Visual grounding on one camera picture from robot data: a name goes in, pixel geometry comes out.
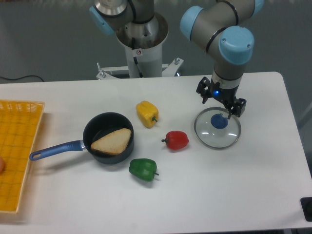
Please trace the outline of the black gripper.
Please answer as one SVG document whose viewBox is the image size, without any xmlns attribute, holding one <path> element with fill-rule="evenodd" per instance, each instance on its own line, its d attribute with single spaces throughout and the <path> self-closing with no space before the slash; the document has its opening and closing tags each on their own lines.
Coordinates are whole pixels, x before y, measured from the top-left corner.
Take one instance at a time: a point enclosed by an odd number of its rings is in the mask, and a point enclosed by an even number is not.
<svg viewBox="0 0 312 234">
<path fill-rule="evenodd" d="M 203 77 L 198 83 L 196 92 L 202 97 L 205 104 L 209 98 L 214 98 L 222 103 L 228 111 L 227 119 L 232 116 L 241 117 L 245 111 L 247 101 L 243 98 L 236 98 L 236 92 L 240 85 L 240 79 L 225 80 L 212 77 L 211 81 Z"/>
</svg>

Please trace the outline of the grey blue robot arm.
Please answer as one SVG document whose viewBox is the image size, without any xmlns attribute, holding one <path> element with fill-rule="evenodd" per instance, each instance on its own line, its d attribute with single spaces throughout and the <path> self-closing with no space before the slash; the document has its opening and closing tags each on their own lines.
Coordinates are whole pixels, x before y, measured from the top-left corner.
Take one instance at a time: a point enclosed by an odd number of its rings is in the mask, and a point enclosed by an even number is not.
<svg viewBox="0 0 312 234">
<path fill-rule="evenodd" d="M 182 16 L 180 30 L 191 42 L 214 59 L 211 79 L 203 78 L 197 93 L 203 101 L 214 98 L 229 116 L 239 117 L 246 101 L 236 92 L 253 54 L 254 36 L 240 23 L 263 7 L 261 0 L 219 0 L 209 10 L 190 7 Z M 131 78 L 162 74 L 162 44 L 169 32 L 165 18 L 152 0 L 97 0 L 89 9 L 104 34 L 115 34 L 126 51 Z"/>
</svg>

